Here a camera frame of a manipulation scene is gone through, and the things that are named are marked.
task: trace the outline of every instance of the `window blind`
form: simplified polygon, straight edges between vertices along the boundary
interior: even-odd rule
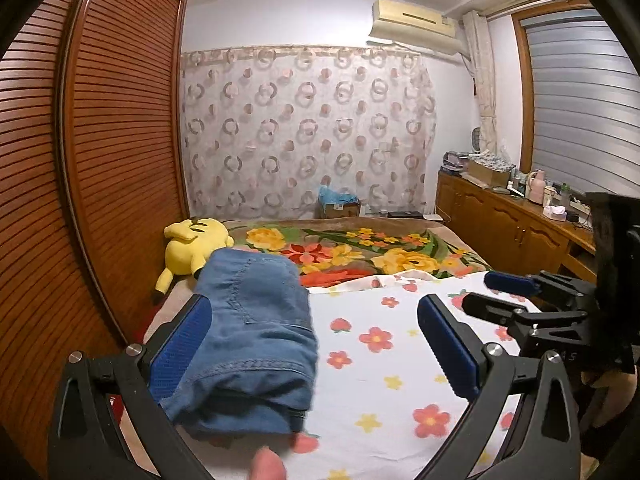
[[[532,167],[581,191],[640,196],[640,78],[594,9],[521,20],[534,86]]]

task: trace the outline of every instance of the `wooden window frame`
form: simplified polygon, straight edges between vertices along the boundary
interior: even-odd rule
[[[520,171],[531,171],[533,158],[533,129],[535,123],[534,99],[533,99],[533,70],[531,68],[531,54],[527,31],[520,25],[521,20],[535,18],[550,12],[561,10],[593,9],[588,0],[563,0],[552,2],[530,9],[519,10],[511,15],[513,28],[518,44],[518,56],[520,57],[520,77],[522,78],[522,146],[520,148]]]

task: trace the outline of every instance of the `metal screw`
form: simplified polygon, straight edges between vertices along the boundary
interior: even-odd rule
[[[76,350],[75,352],[71,352],[71,354],[69,354],[69,358],[68,361],[71,364],[76,364],[77,362],[80,362],[82,360],[82,352],[79,350]]]
[[[142,352],[142,345],[139,343],[133,343],[127,346],[127,349],[125,350],[125,352],[129,356],[135,357],[136,355],[139,355],[140,352]]]
[[[498,357],[498,355],[502,355],[502,352],[504,350],[502,349],[502,347],[500,345],[498,345],[498,343],[489,343],[486,346],[486,351],[489,352],[489,355],[492,355],[494,357]]]
[[[554,364],[558,364],[562,362],[562,358],[560,357],[560,354],[554,350],[549,350],[549,352],[546,352],[546,358],[548,361],[551,361]]]

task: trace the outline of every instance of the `blue denim jeans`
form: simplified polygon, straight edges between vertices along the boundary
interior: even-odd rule
[[[194,292],[208,298],[211,324],[173,394],[160,400],[169,419],[194,438],[300,431],[318,349],[295,265],[219,249]]]

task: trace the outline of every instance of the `stuffed animal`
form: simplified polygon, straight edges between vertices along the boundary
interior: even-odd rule
[[[174,276],[193,274],[210,254],[222,247],[232,247],[234,240],[220,222],[212,218],[184,220],[164,228],[164,237],[171,238],[164,252],[164,270],[156,282],[156,290],[166,294]]]

